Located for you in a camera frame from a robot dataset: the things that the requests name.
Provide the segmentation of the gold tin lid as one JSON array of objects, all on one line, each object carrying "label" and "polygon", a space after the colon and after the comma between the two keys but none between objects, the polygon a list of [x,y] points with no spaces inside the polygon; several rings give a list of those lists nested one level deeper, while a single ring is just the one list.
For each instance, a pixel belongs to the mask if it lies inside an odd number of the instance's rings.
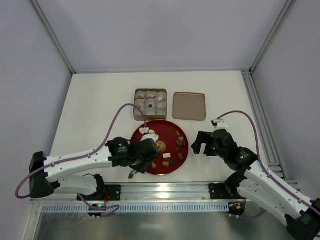
[{"label": "gold tin lid", "polygon": [[206,119],[205,95],[195,92],[175,92],[172,117],[177,120],[204,121]]}]

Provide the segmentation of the gold tin box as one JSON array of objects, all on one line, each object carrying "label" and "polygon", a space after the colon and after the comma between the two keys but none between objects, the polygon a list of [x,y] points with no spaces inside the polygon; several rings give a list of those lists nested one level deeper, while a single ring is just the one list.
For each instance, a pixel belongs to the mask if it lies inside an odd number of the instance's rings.
[{"label": "gold tin box", "polygon": [[133,109],[136,121],[166,120],[168,116],[168,92],[164,88],[138,88],[134,93]]}]

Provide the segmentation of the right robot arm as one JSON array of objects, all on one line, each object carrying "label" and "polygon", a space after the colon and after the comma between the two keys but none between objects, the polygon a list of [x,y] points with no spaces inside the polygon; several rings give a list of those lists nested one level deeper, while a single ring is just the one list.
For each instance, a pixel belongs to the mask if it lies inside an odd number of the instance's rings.
[{"label": "right robot arm", "polygon": [[199,131],[191,148],[198,155],[219,157],[234,171],[224,182],[233,198],[248,199],[278,219],[295,240],[313,240],[320,233],[320,200],[305,196],[260,163],[259,157],[238,146],[225,129]]}]

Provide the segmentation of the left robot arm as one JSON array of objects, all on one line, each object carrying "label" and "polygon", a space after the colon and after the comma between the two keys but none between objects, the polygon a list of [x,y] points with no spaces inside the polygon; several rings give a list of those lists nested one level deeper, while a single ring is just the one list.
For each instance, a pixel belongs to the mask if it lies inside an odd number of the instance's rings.
[{"label": "left robot arm", "polygon": [[54,193],[81,194],[85,200],[99,200],[106,194],[103,177],[99,174],[78,174],[115,167],[131,168],[130,179],[137,173],[144,174],[159,156],[156,146],[158,140],[158,135],[150,133],[134,143],[116,137],[99,150],[60,157],[46,156],[42,151],[36,152],[29,165],[29,196],[40,199]]}]

